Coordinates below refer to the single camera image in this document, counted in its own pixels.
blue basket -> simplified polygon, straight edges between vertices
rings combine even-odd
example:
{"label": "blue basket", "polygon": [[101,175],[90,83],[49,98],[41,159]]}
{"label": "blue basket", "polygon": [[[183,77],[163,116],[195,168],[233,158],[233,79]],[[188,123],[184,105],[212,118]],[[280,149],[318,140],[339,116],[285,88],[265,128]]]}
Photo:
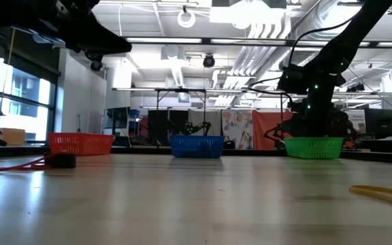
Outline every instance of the blue basket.
{"label": "blue basket", "polygon": [[222,156],[224,136],[173,135],[170,137],[174,157],[212,158]]}

cardboard box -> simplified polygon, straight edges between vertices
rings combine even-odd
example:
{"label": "cardboard box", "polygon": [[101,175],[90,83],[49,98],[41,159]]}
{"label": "cardboard box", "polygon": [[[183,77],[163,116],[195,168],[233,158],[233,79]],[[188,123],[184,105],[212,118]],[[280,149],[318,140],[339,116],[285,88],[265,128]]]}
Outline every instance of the cardboard box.
{"label": "cardboard box", "polygon": [[7,142],[7,146],[24,146],[25,138],[24,129],[0,128],[0,140]]}

plastic basket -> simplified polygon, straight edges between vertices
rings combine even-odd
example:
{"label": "plastic basket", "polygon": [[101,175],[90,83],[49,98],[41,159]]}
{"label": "plastic basket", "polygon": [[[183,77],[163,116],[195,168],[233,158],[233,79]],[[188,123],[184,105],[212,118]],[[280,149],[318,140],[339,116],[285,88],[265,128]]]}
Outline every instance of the plastic basket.
{"label": "plastic basket", "polygon": [[174,135],[169,142],[174,157],[217,159],[222,156],[224,140],[224,136]]}
{"label": "plastic basket", "polygon": [[109,154],[113,144],[113,135],[95,133],[50,133],[51,153],[76,153],[77,156],[95,156]]}
{"label": "plastic basket", "polygon": [[343,144],[343,138],[339,137],[295,137],[284,141],[288,155],[302,159],[340,158]]}

red cable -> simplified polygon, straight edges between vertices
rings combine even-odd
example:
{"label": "red cable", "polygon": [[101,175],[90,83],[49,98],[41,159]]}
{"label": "red cable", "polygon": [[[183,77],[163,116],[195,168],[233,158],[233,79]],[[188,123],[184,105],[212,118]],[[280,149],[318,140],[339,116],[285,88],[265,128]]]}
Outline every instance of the red cable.
{"label": "red cable", "polygon": [[29,163],[25,163],[25,164],[21,164],[21,165],[17,165],[17,166],[13,166],[13,167],[0,167],[0,172],[2,171],[12,171],[12,170],[20,170],[20,171],[31,171],[31,170],[45,170],[45,169],[49,169],[50,166],[45,165],[44,160],[49,159],[53,157],[52,154],[46,156],[46,157],[42,157],[40,159],[31,161]]}

red basket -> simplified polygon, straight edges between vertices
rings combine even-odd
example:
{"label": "red basket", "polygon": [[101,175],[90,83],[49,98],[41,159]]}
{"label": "red basket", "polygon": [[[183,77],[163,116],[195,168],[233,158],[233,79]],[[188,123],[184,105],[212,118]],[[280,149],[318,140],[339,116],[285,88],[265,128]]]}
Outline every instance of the red basket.
{"label": "red basket", "polygon": [[51,153],[76,153],[77,156],[109,154],[113,144],[113,135],[95,133],[50,133]]}

